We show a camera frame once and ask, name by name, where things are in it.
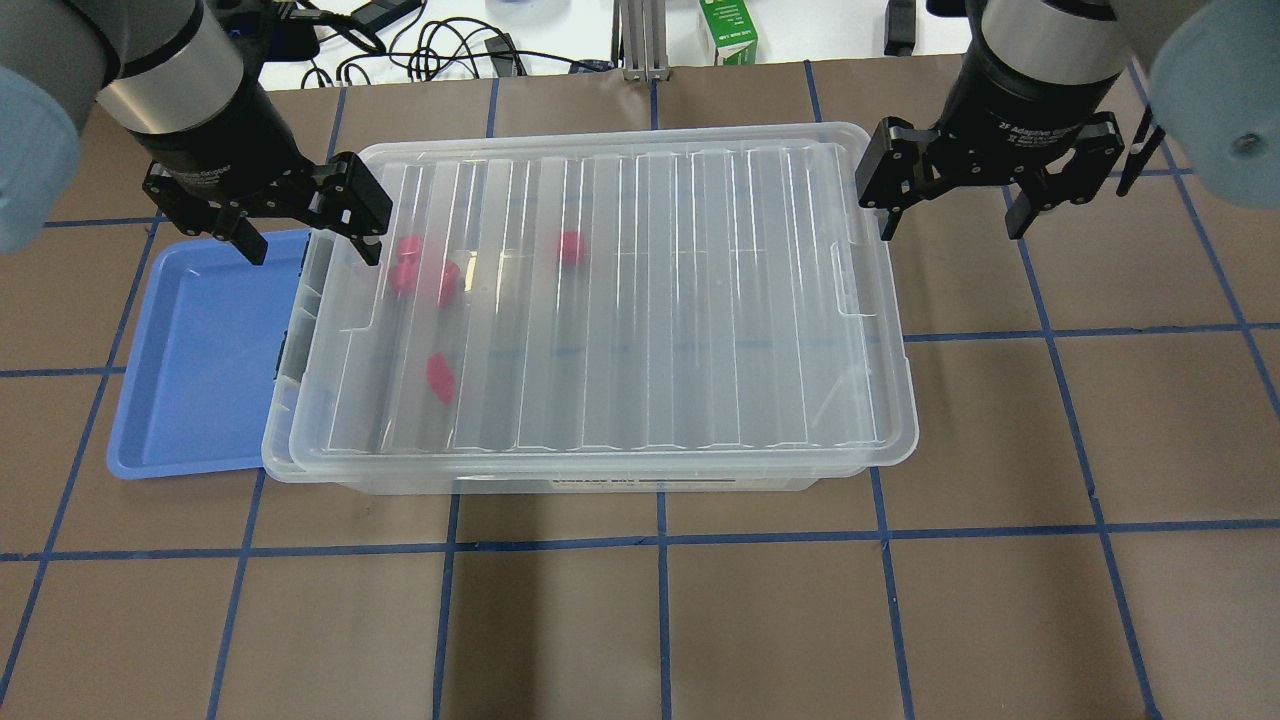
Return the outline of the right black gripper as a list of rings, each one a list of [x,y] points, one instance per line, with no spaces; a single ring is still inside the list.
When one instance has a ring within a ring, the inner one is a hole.
[[[1117,77],[1112,69],[1084,85],[1048,82],[973,40],[932,129],[879,120],[858,163],[858,204],[883,215],[879,238],[890,242],[908,209],[951,183],[1014,183],[1005,227],[1020,240],[1039,214],[1092,201],[1117,164],[1123,135],[1116,117],[1100,110]]]

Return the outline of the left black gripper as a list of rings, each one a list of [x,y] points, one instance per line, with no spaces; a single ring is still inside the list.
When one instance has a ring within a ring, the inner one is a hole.
[[[356,152],[316,167],[262,88],[238,88],[214,118],[142,135],[152,158],[143,195],[183,234],[209,234],[261,266],[268,241],[252,222],[289,219],[347,238],[367,266],[381,260],[393,202]]]

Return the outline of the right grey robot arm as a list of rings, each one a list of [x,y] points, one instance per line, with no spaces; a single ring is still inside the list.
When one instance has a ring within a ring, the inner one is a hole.
[[[1012,187],[1007,234],[1110,172],[1125,196],[1160,145],[1179,145],[1217,197],[1277,206],[1275,1],[931,1],[972,37],[940,119],[886,117],[856,168],[858,204],[902,214],[961,187]]]

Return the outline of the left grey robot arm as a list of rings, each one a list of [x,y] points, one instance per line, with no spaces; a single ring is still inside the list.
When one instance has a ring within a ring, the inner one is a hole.
[[[380,261],[392,200],[364,160],[306,158],[259,76],[266,40],[234,40],[207,1],[5,1],[1,246],[31,246],[74,179],[101,108],[151,159],[143,192],[182,233],[253,265],[253,220],[287,218]]]

